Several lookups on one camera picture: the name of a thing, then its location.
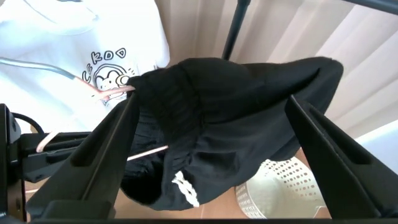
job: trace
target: cartoon character print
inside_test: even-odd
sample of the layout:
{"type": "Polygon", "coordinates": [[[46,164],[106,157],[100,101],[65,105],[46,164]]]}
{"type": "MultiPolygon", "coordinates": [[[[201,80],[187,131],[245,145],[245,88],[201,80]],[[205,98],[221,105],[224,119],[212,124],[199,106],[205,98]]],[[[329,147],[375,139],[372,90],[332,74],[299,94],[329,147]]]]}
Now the cartoon character print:
{"type": "MultiPolygon", "coordinates": [[[[97,68],[94,73],[94,86],[99,90],[111,90],[126,86],[129,77],[134,76],[134,70],[129,68],[126,71],[122,66],[113,64],[103,64],[97,68]]],[[[109,96],[109,100],[103,100],[105,105],[110,101],[125,99],[125,93],[113,94],[109,96]]]]}

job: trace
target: brown floor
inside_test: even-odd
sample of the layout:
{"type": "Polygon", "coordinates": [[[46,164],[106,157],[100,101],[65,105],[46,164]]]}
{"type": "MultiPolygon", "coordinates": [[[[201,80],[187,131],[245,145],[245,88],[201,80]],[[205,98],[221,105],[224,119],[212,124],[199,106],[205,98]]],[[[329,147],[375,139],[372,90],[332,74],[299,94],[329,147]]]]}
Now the brown floor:
{"type": "MultiPolygon", "coordinates": [[[[299,150],[296,157],[308,166],[304,153],[299,150]]],[[[26,183],[26,190],[39,188],[44,181],[37,184],[26,183]]],[[[33,193],[27,194],[27,200],[33,193]]],[[[154,211],[129,200],[119,191],[116,203],[116,218],[247,218],[236,201],[234,188],[230,188],[223,195],[213,201],[184,211],[154,211]]],[[[330,218],[327,209],[321,210],[317,218],[330,218]]]]}

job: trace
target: plastic basket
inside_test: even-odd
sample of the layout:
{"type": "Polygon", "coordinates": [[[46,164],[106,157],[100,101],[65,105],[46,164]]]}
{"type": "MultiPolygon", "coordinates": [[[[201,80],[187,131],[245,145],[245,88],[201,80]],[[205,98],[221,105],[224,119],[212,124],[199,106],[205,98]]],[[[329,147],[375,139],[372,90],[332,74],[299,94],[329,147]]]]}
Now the plastic basket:
{"type": "Polygon", "coordinates": [[[295,157],[266,160],[235,193],[249,218],[313,218],[325,206],[311,170],[295,157]]]}

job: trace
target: curtain fold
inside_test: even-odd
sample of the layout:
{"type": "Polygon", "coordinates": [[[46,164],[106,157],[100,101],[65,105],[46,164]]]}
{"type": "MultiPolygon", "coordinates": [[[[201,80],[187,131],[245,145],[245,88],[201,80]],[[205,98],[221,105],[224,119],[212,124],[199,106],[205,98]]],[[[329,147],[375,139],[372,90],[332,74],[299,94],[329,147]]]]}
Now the curtain fold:
{"type": "MultiPolygon", "coordinates": [[[[237,1],[156,1],[171,63],[221,57],[237,1]]],[[[398,119],[398,16],[339,0],[252,0],[231,60],[345,67],[326,116],[353,138],[398,119]]]]}

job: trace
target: curtain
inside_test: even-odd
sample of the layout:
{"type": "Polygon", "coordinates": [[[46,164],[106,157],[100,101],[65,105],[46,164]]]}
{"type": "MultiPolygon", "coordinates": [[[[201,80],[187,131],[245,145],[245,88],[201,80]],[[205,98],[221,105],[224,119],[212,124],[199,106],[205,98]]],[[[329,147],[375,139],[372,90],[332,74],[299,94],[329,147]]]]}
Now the curtain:
{"type": "MultiPolygon", "coordinates": [[[[237,1],[157,0],[171,63],[221,57],[237,1]]],[[[345,68],[326,112],[356,138],[398,119],[398,16],[341,0],[252,0],[237,63],[326,56],[345,68]]]]}

